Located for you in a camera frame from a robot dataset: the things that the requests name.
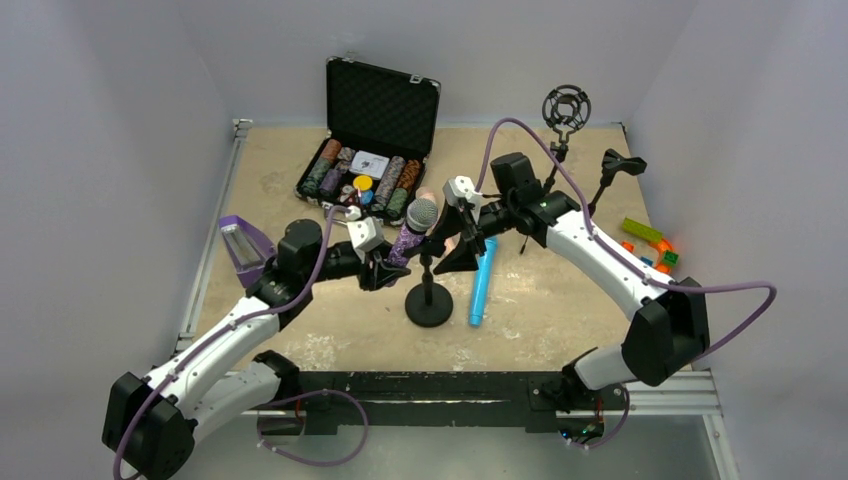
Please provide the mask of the purple glitter microphone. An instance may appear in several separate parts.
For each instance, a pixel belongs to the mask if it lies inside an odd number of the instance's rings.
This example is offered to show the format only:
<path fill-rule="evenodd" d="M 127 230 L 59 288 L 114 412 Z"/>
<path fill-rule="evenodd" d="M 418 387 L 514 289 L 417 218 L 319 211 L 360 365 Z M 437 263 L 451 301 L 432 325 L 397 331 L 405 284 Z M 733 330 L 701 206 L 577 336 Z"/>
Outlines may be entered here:
<path fill-rule="evenodd" d="M 389 251 L 388 264 L 394 267 L 405 267 L 410 260 L 405 256 L 405 252 L 422 242 L 425 234 L 437 223 L 438 218 L 438 206 L 434 201 L 428 198 L 417 198 L 411 202 L 397 239 Z"/>

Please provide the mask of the black round-base clip stand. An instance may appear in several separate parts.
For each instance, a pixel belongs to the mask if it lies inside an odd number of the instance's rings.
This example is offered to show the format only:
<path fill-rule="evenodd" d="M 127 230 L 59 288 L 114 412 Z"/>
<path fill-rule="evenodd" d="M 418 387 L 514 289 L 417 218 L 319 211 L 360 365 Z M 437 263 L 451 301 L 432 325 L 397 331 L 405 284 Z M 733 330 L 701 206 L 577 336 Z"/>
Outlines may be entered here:
<path fill-rule="evenodd" d="M 408 319 L 422 328 L 435 328 L 445 324 L 454 310 L 450 291 L 435 281 L 431 269 L 433 259 L 444 252 L 443 243 L 424 238 L 418 246 L 405 253 L 409 259 L 418 256 L 423 267 L 420 283 L 407 293 L 404 304 Z"/>

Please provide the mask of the pink microphone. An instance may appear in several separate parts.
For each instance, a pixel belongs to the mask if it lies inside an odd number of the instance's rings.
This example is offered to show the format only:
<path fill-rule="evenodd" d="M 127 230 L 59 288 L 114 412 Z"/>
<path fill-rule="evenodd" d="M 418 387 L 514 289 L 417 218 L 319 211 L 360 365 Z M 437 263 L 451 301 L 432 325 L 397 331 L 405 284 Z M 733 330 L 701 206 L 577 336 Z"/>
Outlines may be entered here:
<path fill-rule="evenodd" d="M 415 195 L 417 200 L 426 200 L 434 205 L 438 205 L 438 198 L 433 189 L 429 187 L 420 187 L 416 190 Z"/>

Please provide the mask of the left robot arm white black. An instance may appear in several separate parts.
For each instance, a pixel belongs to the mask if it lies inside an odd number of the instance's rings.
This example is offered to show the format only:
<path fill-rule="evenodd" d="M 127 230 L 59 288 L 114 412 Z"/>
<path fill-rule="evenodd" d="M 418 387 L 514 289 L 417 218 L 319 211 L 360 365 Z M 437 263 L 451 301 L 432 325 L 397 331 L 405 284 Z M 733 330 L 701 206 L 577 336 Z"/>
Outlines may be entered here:
<path fill-rule="evenodd" d="M 102 442 L 116 479 L 169 479 L 194 447 L 254 406 L 303 397 L 298 368 L 266 352 L 236 375 L 230 369 L 288 326 L 313 299 L 315 283 L 348 277 L 374 291 L 408 274 L 388 263 L 391 245 L 368 217 L 345 224 L 331 244 L 330 224 L 290 223 L 258 277 L 217 325 L 143 376 L 127 372 L 111 386 Z"/>

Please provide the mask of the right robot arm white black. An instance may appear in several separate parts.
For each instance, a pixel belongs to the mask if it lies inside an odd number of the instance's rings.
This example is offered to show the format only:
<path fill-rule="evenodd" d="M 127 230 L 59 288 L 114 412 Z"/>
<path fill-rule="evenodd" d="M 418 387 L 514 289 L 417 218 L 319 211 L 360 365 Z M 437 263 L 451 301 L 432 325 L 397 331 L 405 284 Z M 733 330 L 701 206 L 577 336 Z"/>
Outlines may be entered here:
<path fill-rule="evenodd" d="M 631 381 L 658 386 L 706 352 L 706 300 L 697 282 L 676 281 L 616 244 L 585 218 L 577 201 L 545 191 L 525 155 L 501 156 L 491 168 L 499 197 L 490 203 L 466 176 L 445 183 L 445 205 L 433 234 L 460 240 L 434 272 L 476 268 L 485 239 L 515 230 L 599 286 L 629 320 L 628 331 L 620 344 L 595 348 L 567 364 L 563 391 L 585 395 Z"/>

